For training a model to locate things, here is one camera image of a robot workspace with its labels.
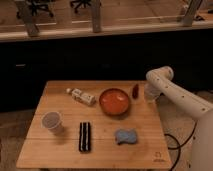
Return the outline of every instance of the floor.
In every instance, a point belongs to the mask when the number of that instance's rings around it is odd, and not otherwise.
[[[102,26],[176,22],[184,4],[183,0],[101,0]],[[78,14],[70,7],[69,0],[53,0],[49,7],[54,17],[42,11],[33,17],[41,29],[91,27],[89,7],[81,7]],[[0,1],[0,32],[25,29],[16,12],[13,0]]]
[[[196,94],[213,103],[213,93],[199,91]],[[191,133],[194,121],[165,96],[157,99],[157,106],[164,133],[174,135],[180,143]],[[0,113],[0,139],[2,144],[0,171],[38,171],[38,169],[17,169],[15,164],[33,118],[35,109]],[[173,142],[167,139],[168,146]],[[182,148],[181,158],[173,171],[187,171],[190,158],[191,141]],[[170,153],[172,161],[177,153]]]

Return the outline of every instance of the wooden tabletop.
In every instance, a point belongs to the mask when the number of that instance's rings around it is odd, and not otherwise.
[[[139,84],[139,98],[132,99],[133,86]],[[143,81],[49,81],[46,84],[26,140],[17,161],[18,168],[102,168],[168,169],[171,167],[165,137],[155,102],[144,99]],[[79,88],[95,95],[97,102],[88,107],[66,93]],[[98,103],[108,88],[120,88],[131,99],[128,113],[118,118],[105,115]],[[41,126],[44,113],[62,114],[64,132],[53,135]],[[91,152],[78,150],[79,124],[90,122]],[[118,129],[135,129],[136,144],[117,145]]]

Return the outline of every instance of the small bottle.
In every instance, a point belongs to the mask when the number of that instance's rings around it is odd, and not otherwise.
[[[92,106],[95,103],[95,96],[88,93],[84,93],[82,90],[79,90],[77,88],[74,89],[68,88],[66,91],[68,94],[71,94],[73,99],[81,103],[84,103],[88,106]]]

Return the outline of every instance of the paper cup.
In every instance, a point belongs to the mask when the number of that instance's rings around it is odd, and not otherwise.
[[[46,113],[42,118],[42,126],[47,128],[53,134],[59,134],[63,131],[61,114],[59,112]]]

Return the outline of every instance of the chair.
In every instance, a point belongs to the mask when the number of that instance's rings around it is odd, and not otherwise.
[[[41,1],[41,0],[27,0],[29,4],[29,9],[31,11],[32,16],[37,15],[37,11],[45,11],[49,13],[50,17],[53,17],[52,11],[49,9],[49,6],[47,4],[47,1]],[[16,14],[16,17],[20,19],[20,13],[19,11]]]
[[[81,5],[84,5],[84,8],[86,8],[86,6],[91,6],[90,4],[90,1],[91,0],[73,0],[73,1],[70,1],[70,6],[73,8],[74,7],[74,4],[77,3],[76,7],[74,8],[75,10],[75,13],[78,13],[78,8],[81,6]]]

